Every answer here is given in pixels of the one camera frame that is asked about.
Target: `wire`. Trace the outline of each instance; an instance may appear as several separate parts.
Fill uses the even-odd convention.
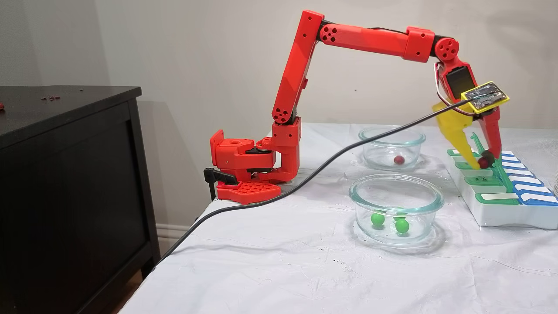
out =
[[[439,85],[440,85],[440,84],[439,84],[439,83],[440,83],[440,79],[439,79],[439,77],[438,77],[438,67],[439,67],[440,65],[441,65],[440,62],[437,62],[437,63],[434,64],[434,83],[436,83],[436,94],[438,94],[438,97],[440,98],[440,100],[442,100],[442,102],[443,102],[444,104],[446,104],[446,106],[451,106],[452,103],[450,103],[449,101],[447,101],[446,98],[444,98],[444,96],[442,96],[442,94],[440,93],[440,86],[439,86]],[[466,116],[469,116],[469,117],[472,117],[472,116],[475,115],[475,114],[473,114],[473,113],[469,113],[469,112],[467,112],[467,111],[463,111],[463,110],[461,110],[461,109],[459,109],[459,108],[457,108],[457,107],[455,107],[454,110],[457,111],[457,112],[459,112],[459,113],[461,113],[462,115],[466,115]]]
[[[392,29],[390,29],[390,28],[383,28],[383,27],[370,27],[369,30],[383,30],[383,31],[390,31],[390,32],[394,32],[394,33],[399,33],[399,34],[407,35],[407,33],[405,33],[405,32],[396,31],[396,30],[392,30]]]
[[[210,219],[211,217],[213,217],[213,216],[215,216],[215,215],[218,215],[218,214],[220,214],[220,213],[229,212],[229,211],[236,211],[236,210],[246,210],[246,209],[248,209],[248,208],[259,207],[259,206],[263,206],[263,205],[267,205],[267,204],[271,204],[271,203],[273,203],[273,202],[279,201],[280,199],[283,199],[283,198],[285,198],[285,197],[287,197],[287,196],[289,196],[289,195],[295,193],[296,191],[298,191],[301,187],[303,187],[306,183],[308,183],[308,181],[312,180],[313,177],[315,177],[318,173],[320,173],[320,171],[324,170],[325,167],[327,167],[329,164],[331,164],[332,161],[334,161],[336,158],[338,158],[339,156],[343,155],[343,154],[346,153],[347,151],[349,151],[349,150],[351,150],[351,149],[353,149],[353,148],[359,147],[359,146],[361,146],[361,145],[364,145],[364,144],[366,144],[366,143],[369,143],[369,142],[372,142],[372,141],[376,141],[376,140],[379,140],[379,139],[381,139],[381,138],[383,138],[383,137],[386,137],[386,136],[395,134],[395,133],[397,133],[397,132],[403,131],[403,130],[405,130],[405,129],[408,129],[408,128],[410,128],[410,127],[412,127],[412,126],[415,126],[415,125],[417,125],[417,124],[419,124],[419,123],[422,123],[422,122],[424,122],[424,121],[426,121],[426,120],[428,120],[428,119],[431,119],[431,118],[433,118],[433,117],[435,117],[435,116],[437,116],[437,115],[440,115],[440,114],[442,114],[442,113],[444,113],[444,112],[446,112],[446,111],[449,111],[449,110],[451,110],[451,109],[453,109],[453,108],[457,108],[457,107],[459,107],[459,106],[461,106],[461,105],[463,105],[463,104],[466,104],[466,103],[468,103],[468,102],[470,102],[470,101],[472,101],[472,100],[474,100],[474,99],[477,99],[477,98],[479,98],[479,97],[483,97],[483,96],[486,96],[486,95],[487,95],[487,94],[482,94],[482,95],[475,96],[475,97],[473,97],[473,98],[471,98],[471,99],[465,99],[465,100],[456,102],[456,103],[454,103],[454,104],[451,104],[451,105],[449,105],[449,106],[447,106],[447,107],[445,107],[445,108],[442,108],[442,109],[440,109],[440,110],[438,110],[438,111],[436,111],[436,112],[433,112],[433,113],[431,113],[431,114],[429,114],[429,115],[426,115],[426,116],[424,116],[424,117],[422,117],[422,118],[420,118],[420,119],[418,119],[418,120],[415,120],[415,121],[413,121],[413,122],[411,122],[411,123],[408,123],[408,124],[406,124],[406,125],[403,125],[403,126],[400,126],[400,127],[398,127],[398,128],[395,128],[395,129],[393,129],[393,130],[389,130],[389,131],[384,132],[384,133],[382,133],[382,134],[379,134],[379,135],[370,137],[369,139],[365,139],[365,140],[362,140],[362,141],[360,141],[360,142],[353,143],[353,144],[351,144],[351,145],[349,145],[349,146],[347,146],[347,147],[341,149],[340,151],[338,151],[337,153],[335,153],[335,155],[331,156],[326,162],[324,162],[321,166],[319,166],[314,172],[312,172],[306,179],[304,179],[299,185],[295,186],[292,190],[290,190],[290,191],[288,191],[288,192],[285,192],[284,194],[281,194],[281,195],[279,195],[279,196],[277,196],[277,197],[275,197],[275,198],[271,198],[271,199],[268,199],[267,201],[263,201],[263,202],[260,202],[260,203],[254,203],[254,204],[248,204],[248,205],[237,205],[237,206],[231,206],[231,207],[221,208],[221,209],[219,209],[219,210],[216,210],[216,211],[214,211],[214,212],[211,212],[211,213],[209,213],[209,214],[203,216],[202,218],[199,218],[199,219],[188,229],[188,231],[187,231],[186,233],[184,233],[184,235],[182,235],[182,237],[180,237],[180,239],[178,239],[178,241],[177,241],[177,242],[176,242],[176,243],[175,243],[162,257],[161,257],[161,259],[159,260],[159,262],[157,263],[157,265],[159,265],[160,262],[162,262],[164,259],[166,259],[167,257],[169,257],[169,255],[171,255],[172,252],[173,252],[174,250],[176,250],[176,248],[178,248],[178,246],[179,246],[189,235],[191,235],[192,232],[194,232],[194,230],[196,230],[196,228],[198,228],[198,227],[199,227],[204,221],[206,221],[207,219]]]

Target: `red mounting plate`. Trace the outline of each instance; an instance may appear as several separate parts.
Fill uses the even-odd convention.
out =
[[[266,201],[281,194],[281,188],[275,184],[247,181],[238,189],[222,188],[217,185],[219,199],[230,199],[240,204]]]

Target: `wall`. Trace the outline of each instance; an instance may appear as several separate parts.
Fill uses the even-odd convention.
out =
[[[0,85],[38,85],[41,73],[22,1],[0,1]]]
[[[147,161],[161,229],[192,224],[209,202],[201,171],[209,137],[259,140],[302,9],[337,23],[460,41],[479,83],[512,100],[504,127],[555,128],[554,0],[26,0],[42,84],[139,85]],[[413,63],[320,44],[299,106],[306,122],[404,123],[436,102],[432,61]]]

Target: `baseboard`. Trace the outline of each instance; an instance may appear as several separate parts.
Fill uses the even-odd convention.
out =
[[[157,223],[156,226],[161,255],[166,253],[176,243],[176,240],[190,228],[189,226],[165,225],[163,223]]]

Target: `red ball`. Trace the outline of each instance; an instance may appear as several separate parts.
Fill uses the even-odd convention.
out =
[[[479,158],[478,163],[481,169],[486,169],[490,167],[490,165],[488,164],[488,160],[484,157]]]
[[[395,158],[393,158],[393,162],[398,164],[398,165],[402,165],[405,163],[405,158],[403,156],[395,156]]]

